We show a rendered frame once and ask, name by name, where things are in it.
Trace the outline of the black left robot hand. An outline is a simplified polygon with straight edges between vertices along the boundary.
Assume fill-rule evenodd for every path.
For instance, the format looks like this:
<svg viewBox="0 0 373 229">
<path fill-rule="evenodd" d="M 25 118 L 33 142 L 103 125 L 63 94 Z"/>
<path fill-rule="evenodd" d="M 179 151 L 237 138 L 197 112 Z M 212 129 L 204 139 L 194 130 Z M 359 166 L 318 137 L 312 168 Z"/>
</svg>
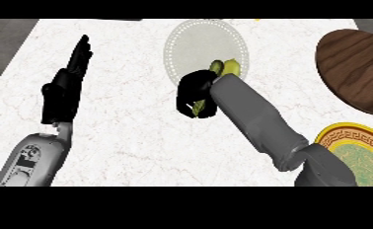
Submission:
<svg viewBox="0 0 373 229">
<path fill-rule="evenodd" d="M 88 36 L 82 35 L 72 50 L 66 68 L 58 70 L 53 81 L 41 89 L 44 96 L 41 124 L 73 120 L 91 55 Z"/>
</svg>

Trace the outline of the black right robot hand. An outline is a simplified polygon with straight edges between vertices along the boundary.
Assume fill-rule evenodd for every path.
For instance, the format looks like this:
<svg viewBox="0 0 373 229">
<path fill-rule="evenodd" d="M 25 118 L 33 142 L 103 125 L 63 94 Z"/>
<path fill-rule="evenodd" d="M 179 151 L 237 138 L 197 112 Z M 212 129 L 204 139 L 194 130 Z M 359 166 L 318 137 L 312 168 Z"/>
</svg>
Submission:
<svg viewBox="0 0 373 229">
<path fill-rule="evenodd" d="M 204 101 L 203 110 L 199 112 L 199 118 L 207 118 L 215 116 L 216 104 L 209 95 L 209 89 L 212 81 L 216 75 L 209 70 L 197 70 L 188 73 L 178 84 L 176 92 L 176 110 L 178 112 L 194 118 L 190 107 L 196 101 Z"/>
</svg>

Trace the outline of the yellow green squash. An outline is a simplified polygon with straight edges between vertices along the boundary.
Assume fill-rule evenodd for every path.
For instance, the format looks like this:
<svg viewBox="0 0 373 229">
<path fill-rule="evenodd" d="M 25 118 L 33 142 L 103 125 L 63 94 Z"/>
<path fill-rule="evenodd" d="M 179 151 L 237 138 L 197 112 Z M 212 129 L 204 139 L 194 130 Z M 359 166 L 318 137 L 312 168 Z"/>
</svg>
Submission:
<svg viewBox="0 0 373 229">
<path fill-rule="evenodd" d="M 216 74 L 218 77 L 224 76 L 225 74 L 234 74 L 240 76 L 240 64 L 234 58 L 221 61 L 213 60 L 209 64 L 209 70 Z M 191 113 L 194 116 L 199 116 L 204 108 L 204 100 L 196 101 L 191 107 Z"/>
</svg>

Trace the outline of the pale oval placemat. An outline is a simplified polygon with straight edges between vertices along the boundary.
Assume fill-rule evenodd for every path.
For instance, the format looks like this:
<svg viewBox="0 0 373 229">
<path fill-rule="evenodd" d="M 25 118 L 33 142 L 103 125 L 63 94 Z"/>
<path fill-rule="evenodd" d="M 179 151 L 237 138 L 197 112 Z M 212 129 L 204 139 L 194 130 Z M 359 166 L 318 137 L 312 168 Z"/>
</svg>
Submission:
<svg viewBox="0 0 373 229">
<path fill-rule="evenodd" d="M 213 60 L 234 59 L 240 78 L 246 78 L 249 52 L 237 30 L 218 19 L 190 19 L 181 22 L 165 42 L 163 65 L 173 85 L 193 71 L 207 69 Z"/>
</svg>

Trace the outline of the brown wooden bowl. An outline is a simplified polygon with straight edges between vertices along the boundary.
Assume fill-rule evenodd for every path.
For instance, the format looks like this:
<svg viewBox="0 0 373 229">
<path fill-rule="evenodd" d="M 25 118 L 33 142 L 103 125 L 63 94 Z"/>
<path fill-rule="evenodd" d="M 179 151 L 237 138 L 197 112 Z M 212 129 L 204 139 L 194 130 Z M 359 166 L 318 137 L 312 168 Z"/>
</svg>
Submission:
<svg viewBox="0 0 373 229">
<path fill-rule="evenodd" d="M 352 29 L 328 32 L 315 45 L 314 64 L 336 98 L 373 115 L 373 33 Z"/>
</svg>

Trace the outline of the yellow rimmed green plate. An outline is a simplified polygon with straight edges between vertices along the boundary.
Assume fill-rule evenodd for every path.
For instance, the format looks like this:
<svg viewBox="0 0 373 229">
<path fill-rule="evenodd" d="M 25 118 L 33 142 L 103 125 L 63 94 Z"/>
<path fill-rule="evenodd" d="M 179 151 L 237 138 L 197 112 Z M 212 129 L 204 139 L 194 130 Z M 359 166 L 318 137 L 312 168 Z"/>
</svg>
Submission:
<svg viewBox="0 0 373 229">
<path fill-rule="evenodd" d="M 321 130 L 314 142 L 345 163 L 356 185 L 373 187 L 373 127 L 353 122 L 337 122 Z"/>
</svg>

